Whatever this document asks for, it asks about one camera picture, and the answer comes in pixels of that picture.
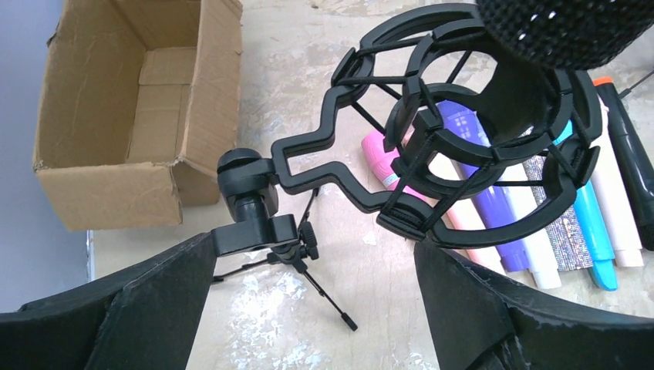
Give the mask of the purple toy microphone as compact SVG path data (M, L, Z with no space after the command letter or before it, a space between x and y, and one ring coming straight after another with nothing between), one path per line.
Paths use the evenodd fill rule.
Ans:
M437 103L443 117L444 127L460 138L481 146L490 142L482 129L477 114L459 103L444 100ZM474 206L487 228L502 227L517 220L504 191L491 186L472 197ZM504 269L509 272L523 271L529 268L529 261L522 240L515 240L496 246Z

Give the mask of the black tripod microphone stand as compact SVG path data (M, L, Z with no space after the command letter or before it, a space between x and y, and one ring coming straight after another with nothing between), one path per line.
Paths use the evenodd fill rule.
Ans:
M490 142L468 142L444 127L437 103L473 110ZM397 149L393 191L376 178L361 141L384 135ZM587 73L546 69L519 58L487 30L477 5L423 6L388 19L350 49L332 75L319 126L275 141L271 156L237 148L217 164L233 223L211 236L219 257L270 249L294 264L317 258L307 218L278 214L278 189L297 194L333 183L387 230L446 249L496 247L545 229L573 203L598 161L599 101ZM429 169L441 154L459 180ZM545 201L502 227L453 230L443 215L488 187L530 186L505 172L544 156Z

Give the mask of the brown cardboard box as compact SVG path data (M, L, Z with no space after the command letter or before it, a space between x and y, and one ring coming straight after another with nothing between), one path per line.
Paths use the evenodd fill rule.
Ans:
M236 143L239 1L67 1L33 170L69 230L173 226L217 203Z

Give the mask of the black glitter microphone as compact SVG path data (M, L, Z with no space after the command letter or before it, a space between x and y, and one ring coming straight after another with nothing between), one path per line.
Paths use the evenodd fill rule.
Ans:
M601 67L653 25L651 1L479 1L477 7L500 44L546 69Z

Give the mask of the beige microphone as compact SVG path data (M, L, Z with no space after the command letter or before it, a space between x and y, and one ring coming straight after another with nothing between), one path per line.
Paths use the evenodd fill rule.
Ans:
M444 175L448 180L460 179L453 163L441 154L438 154L430 162L429 169L436 172L437 175ZM446 215L449 220L448 225L453 226L456 230L481 230L485 228L479 213L469 199L458 200L446 212ZM496 247L482 247L470 250L458 249L457 253L467 256L469 260L498 274L506 275Z
M642 267L642 243L629 205L625 185L608 135L608 107L599 102L601 136L594 141L600 148L592 174L592 186L619 267Z

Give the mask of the teal toy microphone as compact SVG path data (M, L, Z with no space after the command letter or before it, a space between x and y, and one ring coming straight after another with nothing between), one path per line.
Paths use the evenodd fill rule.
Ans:
M575 210L593 265L588 269L595 285L605 291L619 287L613 261L615 254L591 183L577 189Z

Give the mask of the silver rhinestone microphone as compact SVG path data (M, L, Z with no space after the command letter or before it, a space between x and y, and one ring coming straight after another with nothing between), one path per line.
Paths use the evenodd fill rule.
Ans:
M534 156L523 163L528 180L542 180L544 156ZM546 193L541 186L532 186L536 204L542 204ZM575 271L592 267L593 260L578 222L570 206L560 217L544 229L548 235L559 271Z

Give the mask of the pink toy microphone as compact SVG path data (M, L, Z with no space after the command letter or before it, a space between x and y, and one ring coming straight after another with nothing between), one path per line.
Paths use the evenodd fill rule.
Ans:
M397 149L389 152L384 150L384 135L379 131L368 133L361 141L363 156L369 168L383 186L390 191L396 189L400 177L391 167L392 162L399 157Z

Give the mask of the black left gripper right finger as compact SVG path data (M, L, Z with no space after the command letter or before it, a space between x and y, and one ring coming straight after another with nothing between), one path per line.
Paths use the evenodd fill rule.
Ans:
M425 240L416 275L442 369L651 369L653 321L530 288Z

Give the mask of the white toy microphone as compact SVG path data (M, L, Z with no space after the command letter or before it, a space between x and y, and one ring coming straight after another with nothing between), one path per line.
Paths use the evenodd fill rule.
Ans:
M535 210L537 203L529 186L502 187L507 202L517 220ZM529 271L539 289L562 286L558 263L546 230L540 229L523 238Z

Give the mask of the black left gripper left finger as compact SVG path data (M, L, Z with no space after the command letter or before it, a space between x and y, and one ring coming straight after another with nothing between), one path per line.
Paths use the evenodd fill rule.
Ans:
M209 234L1 316L3 369L183 369L212 282Z

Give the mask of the plain black microphone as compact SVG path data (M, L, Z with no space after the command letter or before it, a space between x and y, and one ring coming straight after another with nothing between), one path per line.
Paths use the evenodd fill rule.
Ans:
M653 250L653 165L609 77L594 81L608 107L608 134L643 247Z

